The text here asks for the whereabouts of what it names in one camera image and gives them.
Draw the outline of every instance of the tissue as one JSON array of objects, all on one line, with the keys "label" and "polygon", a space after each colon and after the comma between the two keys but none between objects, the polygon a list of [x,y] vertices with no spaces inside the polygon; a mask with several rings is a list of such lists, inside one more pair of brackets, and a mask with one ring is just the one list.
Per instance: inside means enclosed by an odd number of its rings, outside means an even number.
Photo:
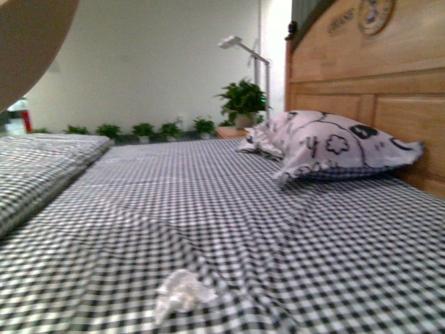
[{"label": "tissue", "polygon": [[191,311],[198,301],[209,303],[216,298],[215,291],[205,287],[196,274],[185,269],[172,272],[157,289],[155,322],[159,326],[171,312]]}]

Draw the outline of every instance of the white floor lamp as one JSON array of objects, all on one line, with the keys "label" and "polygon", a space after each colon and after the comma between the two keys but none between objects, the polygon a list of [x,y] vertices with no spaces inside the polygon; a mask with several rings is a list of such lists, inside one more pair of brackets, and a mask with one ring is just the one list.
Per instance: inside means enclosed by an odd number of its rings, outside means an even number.
[{"label": "white floor lamp", "polygon": [[259,68],[258,68],[258,60],[262,61],[266,65],[266,105],[264,107],[266,112],[266,119],[268,120],[270,118],[270,112],[269,112],[269,104],[270,104],[270,61],[267,59],[261,57],[257,52],[253,51],[252,49],[249,49],[242,43],[242,39],[238,36],[229,36],[221,42],[218,43],[218,46],[221,49],[228,49],[230,47],[233,47],[235,45],[238,45],[241,47],[241,49],[246,50],[249,52],[253,58],[254,58],[254,68],[255,68],[255,74],[254,74],[254,80],[257,85],[259,85]]}]

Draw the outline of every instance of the nightstand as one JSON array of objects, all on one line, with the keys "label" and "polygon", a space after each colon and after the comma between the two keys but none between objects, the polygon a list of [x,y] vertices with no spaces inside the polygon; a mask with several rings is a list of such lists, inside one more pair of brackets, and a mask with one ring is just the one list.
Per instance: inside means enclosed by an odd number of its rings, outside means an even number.
[{"label": "nightstand", "polygon": [[241,138],[248,134],[246,130],[240,130],[235,127],[217,127],[216,133],[219,139]]}]

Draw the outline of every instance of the cartoon print pillowcase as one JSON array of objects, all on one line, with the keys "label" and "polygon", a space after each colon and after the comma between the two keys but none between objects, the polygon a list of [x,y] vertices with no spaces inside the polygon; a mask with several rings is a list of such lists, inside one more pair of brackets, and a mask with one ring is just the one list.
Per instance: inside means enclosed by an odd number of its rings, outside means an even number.
[{"label": "cartoon print pillowcase", "polygon": [[274,174],[283,185],[290,178],[350,179],[413,164],[423,145],[402,143],[343,116],[291,111],[257,125],[237,151],[283,158]]}]

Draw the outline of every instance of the mattress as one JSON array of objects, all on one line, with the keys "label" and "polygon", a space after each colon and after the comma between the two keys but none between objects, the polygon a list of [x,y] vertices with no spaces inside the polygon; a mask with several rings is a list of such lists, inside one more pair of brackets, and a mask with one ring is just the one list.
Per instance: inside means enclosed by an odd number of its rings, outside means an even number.
[{"label": "mattress", "polygon": [[[238,144],[108,151],[0,244],[0,331],[445,331],[443,200],[387,175],[279,189]],[[218,298],[155,326],[176,269]]]},{"label": "mattress", "polygon": [[54,199],[108,149],[101,136],[0,138],[0,238]]}]

